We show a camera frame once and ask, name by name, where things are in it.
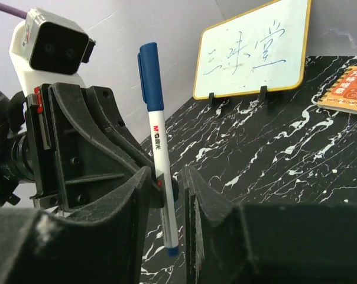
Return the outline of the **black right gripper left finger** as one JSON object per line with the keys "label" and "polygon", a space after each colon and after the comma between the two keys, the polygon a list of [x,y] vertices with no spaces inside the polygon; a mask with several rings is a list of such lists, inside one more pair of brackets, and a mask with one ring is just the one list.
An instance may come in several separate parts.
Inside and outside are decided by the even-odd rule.
{"label": "black right gripper left finger", "polygon": [[0,208],[0,283],[138,283],[151,170],[58,217]]}

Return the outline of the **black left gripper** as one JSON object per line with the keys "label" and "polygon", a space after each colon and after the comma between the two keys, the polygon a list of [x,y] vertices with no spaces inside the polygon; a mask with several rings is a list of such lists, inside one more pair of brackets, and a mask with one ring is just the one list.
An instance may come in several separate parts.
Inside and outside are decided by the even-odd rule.
{"label": "black left gripper", "polygon": [[125,126],[109,88],[43,84],[28,96],[25,116],[36,208],[72,212],[154,165]]}

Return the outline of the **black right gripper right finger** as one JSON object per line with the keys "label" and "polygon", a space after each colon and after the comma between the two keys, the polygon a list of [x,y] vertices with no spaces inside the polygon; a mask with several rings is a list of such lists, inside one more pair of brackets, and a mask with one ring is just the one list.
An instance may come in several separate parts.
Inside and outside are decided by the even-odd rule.
{"label": "black right gripper right finger", "polygon": [[357,206],[234,203],[181,178],[187,283],[357,283]]}

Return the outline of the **white pen with blue end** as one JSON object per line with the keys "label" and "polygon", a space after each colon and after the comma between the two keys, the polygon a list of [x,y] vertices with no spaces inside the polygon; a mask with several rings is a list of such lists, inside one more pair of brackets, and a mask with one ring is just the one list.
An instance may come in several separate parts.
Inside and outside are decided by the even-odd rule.
{"label": "white pen with blue end", "polygon": [[179,253],[179,238],[174,204],[170,161],[167,147],[167,134],[163,111],[148,113],[150,122],[152,153],[157,185],[163,194],[163,208],[160,209],[164,247],[171,257]]}

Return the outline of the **blue pen cap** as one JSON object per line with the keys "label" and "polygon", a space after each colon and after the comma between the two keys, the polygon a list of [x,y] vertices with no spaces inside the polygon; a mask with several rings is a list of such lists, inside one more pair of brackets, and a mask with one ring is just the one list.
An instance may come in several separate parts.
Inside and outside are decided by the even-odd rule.
{"label": "blue pen cap", "polygon": [[138,67],[142,98],[147,105],[147,111],[163,111],[163,91],[156,42],[144,44],[139,48]]}

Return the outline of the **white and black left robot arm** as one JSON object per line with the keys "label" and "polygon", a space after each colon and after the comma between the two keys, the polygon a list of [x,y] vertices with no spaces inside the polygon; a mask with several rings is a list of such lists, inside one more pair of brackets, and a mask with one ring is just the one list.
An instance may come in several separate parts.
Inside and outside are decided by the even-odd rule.
{"label": "white and black left robot arm", "polygon": [[72,212],[153,165],[109,88],[54,83],[29,96],[0,92],[0,206],[19,203],[14,190],[34,183],[36,208]]}

